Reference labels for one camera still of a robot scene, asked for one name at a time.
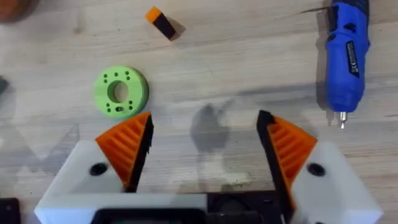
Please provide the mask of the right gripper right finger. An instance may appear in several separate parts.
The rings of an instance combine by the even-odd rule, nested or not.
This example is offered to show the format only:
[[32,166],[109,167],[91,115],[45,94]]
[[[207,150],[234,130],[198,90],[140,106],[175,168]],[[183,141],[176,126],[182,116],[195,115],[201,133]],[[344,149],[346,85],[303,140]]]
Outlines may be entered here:
[[282,223],[373,224],[383,215],[339,147],[260,110],[264,148]]

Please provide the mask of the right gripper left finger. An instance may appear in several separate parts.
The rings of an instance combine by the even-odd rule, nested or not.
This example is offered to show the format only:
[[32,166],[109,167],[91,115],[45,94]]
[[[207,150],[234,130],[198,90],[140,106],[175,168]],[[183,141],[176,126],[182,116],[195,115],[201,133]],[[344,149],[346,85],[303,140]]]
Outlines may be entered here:
[[152,114],[145,112],[113,126],[94,141],[78,141],[45,196],[135,192],[153,133]]

